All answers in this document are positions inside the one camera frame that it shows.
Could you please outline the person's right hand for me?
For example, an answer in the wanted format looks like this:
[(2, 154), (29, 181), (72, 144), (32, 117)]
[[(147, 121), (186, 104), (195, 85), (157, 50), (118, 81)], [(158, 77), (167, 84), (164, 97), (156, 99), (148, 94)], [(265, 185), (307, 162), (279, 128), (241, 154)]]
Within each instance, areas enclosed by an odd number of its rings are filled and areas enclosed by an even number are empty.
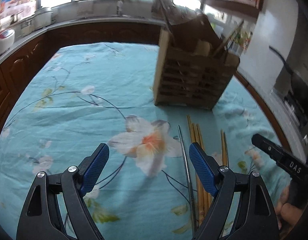
[(288, 185), (283, 189), (277, 201), (277, 206), (275, 207), (278, 228), (283, 228), (284, 231), (290, 231), (296, 225), (303, 213), (303, 210), (287, 202), (289, 197), (289, 188), (290, 186)]

